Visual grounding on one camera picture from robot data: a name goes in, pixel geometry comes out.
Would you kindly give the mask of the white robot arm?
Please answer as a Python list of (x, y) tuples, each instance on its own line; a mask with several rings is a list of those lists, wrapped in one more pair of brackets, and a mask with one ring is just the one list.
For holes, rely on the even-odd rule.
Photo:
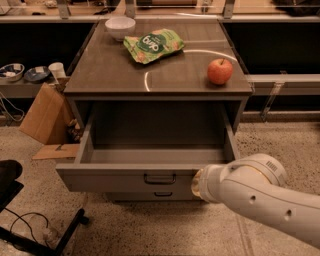
[(320, 197), (285, 187), (286, 171), (266, 154), (200, 169), (192, 193), (209, 203), (320, 248)]

